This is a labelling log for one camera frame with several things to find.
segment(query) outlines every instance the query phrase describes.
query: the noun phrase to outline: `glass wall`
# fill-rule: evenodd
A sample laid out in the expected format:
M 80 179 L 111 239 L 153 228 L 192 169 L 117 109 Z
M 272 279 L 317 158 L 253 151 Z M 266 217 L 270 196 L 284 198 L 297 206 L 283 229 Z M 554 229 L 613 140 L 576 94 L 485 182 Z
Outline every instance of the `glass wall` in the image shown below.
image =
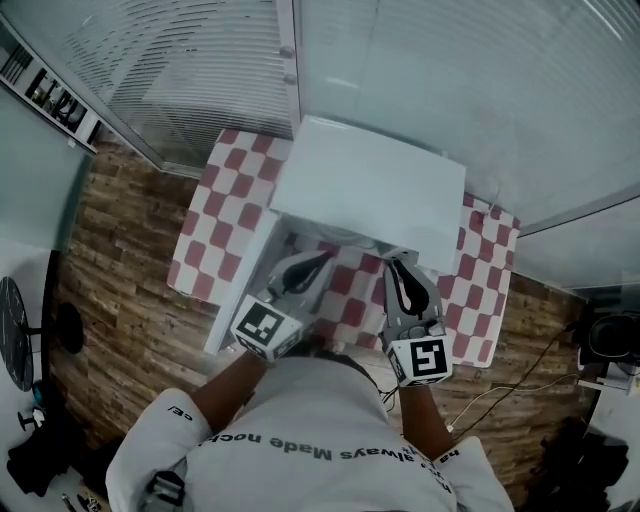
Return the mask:
M 92 156 L 0 84 L 0 238 L 64 250 Z
M 635 0 L 295 6 L 303 113 L 447 155 L 525 230 L 640 193 Z

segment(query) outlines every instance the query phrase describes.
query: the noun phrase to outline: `wire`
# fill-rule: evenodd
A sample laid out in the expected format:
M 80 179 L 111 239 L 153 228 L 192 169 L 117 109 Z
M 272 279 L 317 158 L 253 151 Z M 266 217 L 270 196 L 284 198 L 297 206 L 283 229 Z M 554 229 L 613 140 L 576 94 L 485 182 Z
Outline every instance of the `wire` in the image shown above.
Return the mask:
M 391 407 L 389 407 L 389 409 L 387 409 L 387 412 L 391 412 L 391 410 L 396 406 L 396 391 L 398 391 L 398 386 L 396 386 L 391 391 L 386 393 L 385 396 L 382 398 L 382 403 L 386 404 L 389 401 L 389 399 L 393 397 L 392 405 Z
M 488 395 L 489 393 L 493 393 L 494 391 L 498 390 L 498 389 L 510 389 L 511 391 L 514 391 L 516 393 L 536 393 L 537 391 L 542 391 L 543 389 L 546 388 L 550 388 L 551 386 L 557 384 L 558 382 L 560 382 L 563 379 L 566 379 L 567 377 L 579 377 L 579 375 L 577 373 L 569 373 L 567 375 L 563 375 L 562 377 L 557 378 L 556 380 L 554 380 L 553 382 L 551 382 L 550 384 L 547 384 L 545 386 L 540 386 L 539 388 L 534 388 L 534 389 L 517 389 L 515 387 L 509 387 L 509 386 L 498 386 L 495 388 L 491 388 L 489 391 L 485 391 L 484 393 L 482 393 L 481 395 L 478 395 L 477 397 L 475 397 L 473 400 L 471 400 L 471 402 L 469 402 L 469 405 L 467 405 L 464 410 L 458 414 L 458 416 L 456 416 L 456 419 L 454 419 L 450 424 L 449 427 L 453 428 L 456 424 L 456 422 L 462 418 L 462 416 L 464 415 L 464 413 L 466 413 L 469 408 L 476 403 L 477 400 L 480 400 L 483 396 Z
M 463 435 L 465 435 L 467 432 L 469 432 L 469 430 L 471 430 L 473 427 L 475 427 L 478 423 L 480 423 L 483 419 L 485 419 L 489 413 L 491 411 L 493 411 L 496 406 L 502 402 L 505 398 L 507 398 L 511 393 L 513 393 L 513 391 L 515 389 L 517 389 L 520 384 L 522 384 L 525 380 L 527 380 L 527 377 L 529 377 L 529 375 L 531 375 L 531 372 L 536 368 L 536 366 L 538 366 L 538 364 L 540 363 L 540 361 L 542 360 L 542 358 L 544 357 L 544 355 L 547 353 L 547 351 L 551 348 L 551 345 L 553 345 L 554 341 L 556 341 L 558 339 L 558 337 L 565 333 L 568 332 L 572 327 L 574 326 L 574 324 L 570 324 L 567 327 L 565 327 L 564 329 L 562 329 L 562 331 L 560 331 L 558 334 L 556 334 L 553 338 L 551 338 L 551 340 L 549 341 L 549 344 L 546 346 L 546 348 L 542 351 L 542 354 L 540 354 L 540 356 L 538 357 L 538 359 L 536 360 L 535 363 L 533 363 L 533 366 L 531 368 L 529 368 L 529 370 L 527 370 L 527 373 L 524 374 L 524 377 L 522 377 L 522 379 L 520 379 L 520 382 L 518 382 L 513 388 L 511 388 L 509 390 L 509 392 L 504 395 L 503 397 L 500 397 L 498 400 L 496 400 L 496 402 L 489 407 L 489 409 L 487 409 L 487 412 L 485 412 L 482 416 L 480 416 L 480 418 L 478 418 L 475 422 L 473 422 L 471 424 L 470 427 L 468 427 L 467 429 L 465 429 L 461 434 L 457 435 L 456 437 L 454 437 L 454 440 L 459 439 L 460 437 L 462 437 Z

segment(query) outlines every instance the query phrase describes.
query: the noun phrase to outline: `black cable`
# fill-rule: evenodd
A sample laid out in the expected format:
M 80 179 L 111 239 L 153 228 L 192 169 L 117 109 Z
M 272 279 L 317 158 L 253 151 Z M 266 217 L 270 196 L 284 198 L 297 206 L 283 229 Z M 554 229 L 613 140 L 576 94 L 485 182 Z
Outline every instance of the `black cable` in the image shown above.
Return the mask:
M 389 412 L 391 412 L 395 406 L 396 406 L 396 394 L 394 393 L 394 394 L 393 394 L 393 402 L 391 402 L 391 407 L 389 407 L 389 408 L 387 409 L 387 412 L 388 412 L 388 413 L 389 413 Z
M 396 406 L 396 391 L 398 391 L 398 386 L 396 386 L 391 391 L 389 391 L 385 395 L 385 397 L 382 399 L 382 403 L 386 404 L 389 401 L 389 399 L 391 397 L 393 397 L 393 403 L 392 403 L 391 407 L 389 407 L 389 409 L 387 409 L 387 412 L 391 412 L 391 410 Z
M 393 388 L 391 391 L 388 391 L 384 398 L 382 399 L 382 403 L 386 404 L 389 401 L 389 398 L 391 398 L 392 396 L 395 396 L 396 391 L 398 391 L 398 386 L 396 386 L 395 388 Z
M 533 363 L 533 366 L 531 368 L 529 368 L 529 370 L 527 370 L 527 373 L 524 374 L 524 377 L 522 377 L 520 379 L 520 382 L 518 382 L 515 386 L 513 386 L 509 392 L 504 395 L 503 397 L 499 398 L 498 400 L 496 400 L 496 402 L 489 407 L 489 409 L 487 410 L 487 412 L 485 412 L 482 416 L 480 416 L 480 418 L 478 418 L 475 422 L 473 422 L 471 424 L 470 427 L 468 427 L 467 429 L 465 429 L 461 434 L 457 435 L 456 437 L 454 437 L 454 441 L 461 438 L 463 435 L 465 435 L 467 432 L 469 432 L 469 430 L 471 430 L 473 427 L 475 427 L 478 423 L 480 423 L 483 419 L 485 419 L 489 413 L 491 411 L 493 411 L 496 406 L 502 402 L 505 398 L 507 398 L 511 393 L 513 393 L 513 391 L 517 388 L 520 387 L 520 385 L 527 380 L 527 377 L 529 377 L 529 375 L 531 375 L 531 372 L 536 368 L 536 366 L 538 366 L 538 364 L 540 363 L 540 361 L 542 360 L 542 358 L 544 357 L 544 355 L 547 353 L 547 351 L 551 348 L 551 345 L 553 345 L 553 342 L 556 341 L 558 339 L 558 337 L 565 333 L 565 332 L 569 332 L 571 330 L 573 330 L 576 326 L 576 322 L 573 322 L 571 324 L 569 324 L 567 327 L 565 327 L 564 329 L 562 329 L 562 331 L 560 331 L 558 334 L 556 334 L 553 338 L 551 338 L 551 341 L 549 341 L 549 344 L 546 346 L 546 348 L 542 351 L 542 354 L 540 354 L 540 357 L 538 357 L 538 359 L 536 360 L 535 363 Z

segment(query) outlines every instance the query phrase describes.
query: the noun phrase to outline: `person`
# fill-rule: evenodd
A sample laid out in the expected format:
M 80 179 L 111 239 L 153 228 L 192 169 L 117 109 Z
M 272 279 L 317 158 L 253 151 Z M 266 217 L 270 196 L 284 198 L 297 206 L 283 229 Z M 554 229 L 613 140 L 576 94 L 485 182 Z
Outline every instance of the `person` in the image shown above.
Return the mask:
M 169 389 L 147 407 L 107 471 L 111 508 L 513 511 L 480 441 L 455 444 L 429 387 L 399 395 L 404 436 L 347 356 L 269 368 L 246 352 L 191 395 Z

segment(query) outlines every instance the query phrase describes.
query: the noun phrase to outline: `white box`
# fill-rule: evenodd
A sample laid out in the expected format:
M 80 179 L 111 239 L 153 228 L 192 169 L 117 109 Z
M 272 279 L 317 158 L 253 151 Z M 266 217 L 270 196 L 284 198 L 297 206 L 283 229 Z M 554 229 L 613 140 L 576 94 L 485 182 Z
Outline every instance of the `white box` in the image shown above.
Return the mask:
M 453 273 L 465 168 L 367 130 L 306 116 L 281 171 L 271 208 L 289 227 L 385 256 L 418 253 L 418 265 Z M 366 244 L 389 244 L 366 247 Z

